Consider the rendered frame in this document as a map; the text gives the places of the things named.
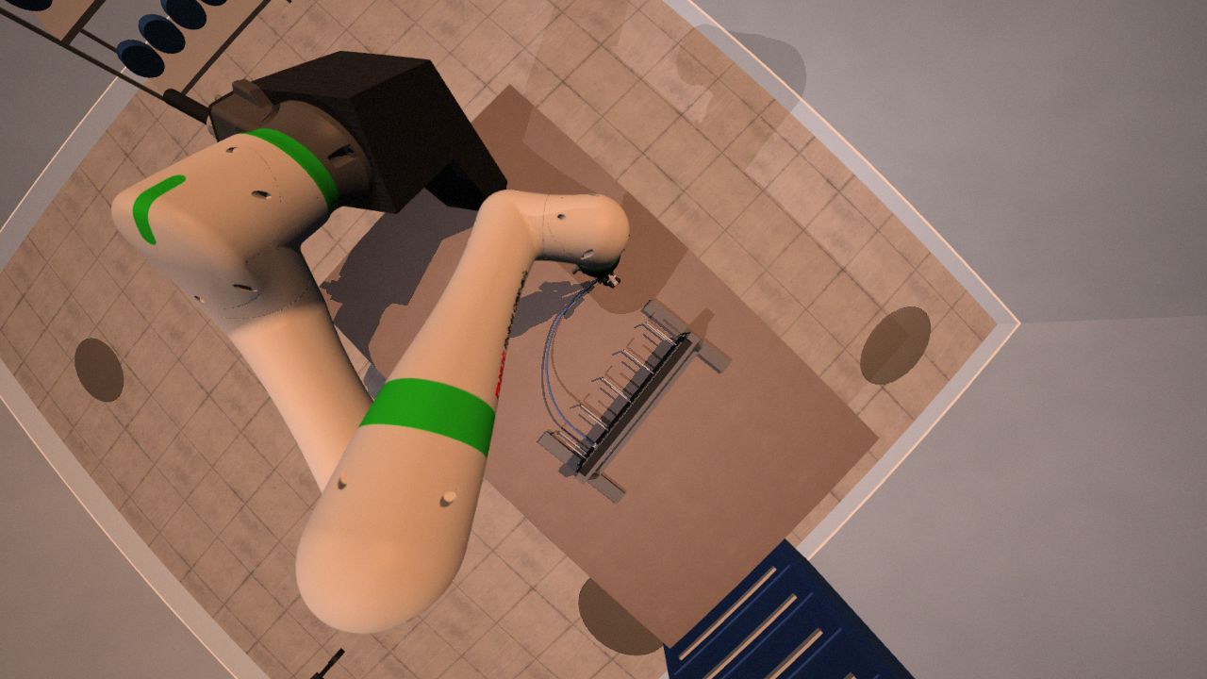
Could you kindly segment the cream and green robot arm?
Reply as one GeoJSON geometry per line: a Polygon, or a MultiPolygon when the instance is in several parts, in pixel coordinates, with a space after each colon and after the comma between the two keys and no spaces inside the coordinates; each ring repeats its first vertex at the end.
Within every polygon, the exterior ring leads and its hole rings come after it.
{"type": "Polygon", "coordinates": [[[232,87],[208,110],[163,93],[217,144],[119,192],[112,219],[237,345],[305,455],[321,490],[296,555],[307,607],[355,636],[393,630],[435,605],[470,546],[533,261],[607,276],[628,216],[600,194],[488,197],[435,312],[373,400],[301,251],[336,209],[371,197],[371,163],[323,110],[275,105],[245,78],[232,87]]]}

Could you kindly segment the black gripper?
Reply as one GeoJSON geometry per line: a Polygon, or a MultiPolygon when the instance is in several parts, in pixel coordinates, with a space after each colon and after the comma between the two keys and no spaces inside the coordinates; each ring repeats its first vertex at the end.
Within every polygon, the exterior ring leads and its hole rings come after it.
{"type": "Polygon", "coordinates": [[[605,287],[611,287],[612,289],[614,289],[616,286],[620,283],[620,279],[618,279],[613,274],[616,273],[610,273],[607,276],[594,276],[594,279],[596,279],[597,283],[600,285],[604,283],[605,287]]]}

